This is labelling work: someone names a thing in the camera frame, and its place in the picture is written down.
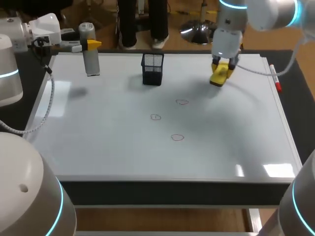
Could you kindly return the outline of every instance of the yellow object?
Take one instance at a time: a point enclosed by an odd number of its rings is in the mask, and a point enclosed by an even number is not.
[[[228,70],[228,63],[219,63],[218,67],[210,77],[210,83],[212,85],[222,87],[225,81],[228,79]]]
[[[227,78],[230,78],[232,73],[233,73],[234,70],[228,70],[227,71]]]
[[[212,72],[215,72],[215,70],[217,69],[218,65],[216,64],[211,64],[211,68],[212,68]]]
[[[102,45],[102,42],[99,42],[93,39],[88,39],[87,42],[88,42],[88,51],[95,50],[96,48]]]

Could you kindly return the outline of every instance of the white cable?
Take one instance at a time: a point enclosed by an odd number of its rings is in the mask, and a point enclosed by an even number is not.
[[[276,73],[276,74],[270,74],[270,73],[267,74],[267,73],[263,73],[263,72],[259,72],[259,71],[254,71],[254,70],[245,68],[245,67],[243,67],[243,66],[241,66],[241,65],[239,65],[239,64],[237,64],[237,66],[238,66],[239,68],[243,69],[243,70],[246,70],[246,71],[249,71],[249,72],[258,74],[258,75],[264,75],[264,76],[281,76],[281,75],[284,75],[284,74],[286,74],[286,73],[289,71],[289,69],[292,67],[292,65],[293,65],[293,63],[294,63],[294,60],[295,60],[295,57],[296,57],[296,54],[297,54],[297,52],[298,52],[298,50],[299,50],[300,45],[301,45],[301,44],[305,44],[305,43],[307,43],[307,42],[308,42],[308,40],[307,40],[306,38],[301,38],[301,39],[297,42],[297,44],[295,45],[295,48],[294,48],[294,50],[293,50],[293,53],[292,53],[290,62],[289,62],[289,64],[286,66],[286,68],[284,69],[284,71],[282,71],[282,72],[279,72],[279,73]]]
[[[55,93],[55,80],[54,80],[54,77],[53,77],[52,74],[49,75],[49,79],[51,80],[50,100],[49,100],[49,104],[48,104],[48,108],[47,108],[46,114],[45,114],[43,120],[41,121],[41,123],[38,126],[36,126],[33,129],[29,129],[29,130],[17,130],[17,129],[11,128],[6,123],[4,123],[2,120],[0,120],[0,126],[2,126],[6,130],[8,130],[8,131],[10,131],[11,133],[14,133],[14,134],[28,134],[28,133],[32,133],[32,132],[38,130],[45,123],[45,121],[46,121],[46,119],[47,119],[47,117],[48,117],[48,115],[50,113],[51,106],[53,104],[54,93]]]

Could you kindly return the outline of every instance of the cable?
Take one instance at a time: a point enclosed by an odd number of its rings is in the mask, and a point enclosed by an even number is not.
[[[49,116],[51,107],[53,105],[54,94],[55,94],[55,80],[54,80],[51,68],[43,62],[43,41],[45,41],[45,39],[38,38],[38,39],[34,40],[31,44],[32,45],[31,51],[34,54],[35,58],[39,61],[40,65],[49,74],[48,80],[51,80],[51,93],[50,93],[48,108],[47,108],[46,114],[44,115],[44,118],[42,119],[41,123],[33,129],[29,129],[29,130],[13,129],[10,126],[8,126],[6,123],[4,123],[2,120],[0,120],[0,126],[2,126],[4,129],[6,129],[6,130],[8,130],[14,134],[28,134],[28,133],[32,133],[32,132],[38,130],[45,123],[47,117]],[[34,44],[35,42],[37,42],[41,48],[40,58],[36,55],[36,53],[33,50],[35,48],[35,44]]]
[[[14,134],[28,134],[28,133],[32,133],[32,132],[38,130],[45,123],[47,117],[49,116],[49,113],[50,113],[50,110],[51,110],[51,106],[53,105],[53,99],[54,99],[54,94],[55,94],[55,80],[54,80],[52,74],[49,75],[49,78],[51,80],[51,94],[50,94],[50,99],[49,99],[49,104],[48,104],[48,108],[47,108],[46,114],[45,114],[43,120],[41,121],[41,123],[38,126],[36,126],[35,128],[33,128],[33,129],[17,130],[17,129],[11,128],[6,123],[4,123],[2,120],[0,120],[0,125],[4,129],[6,129],[6,130],[8,130],[8,131],[10,131],[10,132],[12,132]]]
[[[239,64],[237,64],[237,66],[238,66],[239,68],[243,69],[243,70],[246,70],[246,71],[249,71],[249,72],[251,72],[251,73],[258,74],[258,75],[264,75],[264,76],[281,76],[281,75],[284,75],[284,74],[286,74],[286,73],[289,71],[289,69],[292,67],[292,65],[293,65],[293,63],[294,63],[294,60],[295,60],[295,57],[296,57],[296,54],[297,54],[297,52],[298,52],[298,50],[299,50],[300,45],[301,45],[301,44],[305,44],[305,43],[307,43],[307,42],[308,42],[308,40],[307,40],[306,38],[301,38],[301,39],[297,42],[297,44],[295,45],[295,48],[294,48],[294,50],[293,50],[291,59],[290,59],[288,65],[286,66],[286,68],[284,69],[284,71],[282,71],[282,72],[279,72],[279,73],[276,73],[276,74],[267,74],[267,73],[258,72],[258,71],[254,71],[254,70],[245,68],[245,67],[243,67],[243,66],[241,66],[241,65],[239,65]]]
[[[169,2],[167,2],[167,5],[168,5],[168,7],[169,7],[169,14],[171,14],[171,12],[172,12],[172,10],[171,10],[171,5],[169,4]]]

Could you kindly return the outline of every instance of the white shoe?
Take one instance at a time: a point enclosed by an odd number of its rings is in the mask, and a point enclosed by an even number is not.
[[[169,35],[163,40],[154,39],[153,40],[153,44],[152,44],[152,48],[154,48],[154,49],[162,49],[168,39],[169,39]]]
[[[136,45],[133,45],[131,47],[125,47],[121,42],[118,43],[118,49],[123,49],[123,50],[136,50]]]

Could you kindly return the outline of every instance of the blue light ring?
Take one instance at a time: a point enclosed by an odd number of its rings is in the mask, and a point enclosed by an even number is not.
[[[293,15],[293,18],[291,20],[291,22],[286,26],[286,27],[290,27],[295,21],[296,19],[298,18],[298,12],[299,12],[299,3],[297,0],[294,0],[294,15]]]
[[[315,232],[310,228],[310,226],[306,223],[306,221],[304,220],[304,218],[302,217],[298,207],[297,207],[297,204],[296,204],[296,201],[295,201],[295,197],[294,197],[294,185],[295,185],[295,181],[293,183],[293,187],[292,187],[292,199],[293,199],[293,204],[294,204],[294,207],[295,207],[295,210],[296,210],[296,213],[297,215],[299,216],[300,220],[302,221],[303,225],[308,229],[308,231],[315,236]]]
[[[5,78],[5,77],[11,76],[11,75],[15,75],[18,72],[19,72],[19,70],[17,69],[15,71],[10,72],[10,73],[6,73],[6,74],[3,74],[3,75],[0,75],[0,78]]]
[[[230,8],[234,8],[234,9],[247,9],[247,6],[236,6],[236,5],[231,5],[228,4],[226,2],[224,2],[223,0],[219,0],[221,4],[223,4],[224,6],[230,7]]]
[[[56,218],[56,220],[55,220],[53,226],[50,228],[50,230],[48,231],[48,233],[47,233],[45,236],[49,236],[49,235],[52,233],[52,231],[54,230],[54,228],[56,227],[56,225],[57,225],[57,223],[58,223],[58,221],[59,221],[59,218],[60,218],[60,216],[61,216],[61,212],[62,212],[62,210],[63,210],[63,188],[62,188],[62,186],[61,186],[61,184],[60,184],[60,182],[59,182],[58,179],[57,179],[57,181],[58,181],[58,184],[59,184],[59,187],[60,187],[60,191],[61,191],[60,208],[59,208],[59,212],[58,212],[57,218]]]

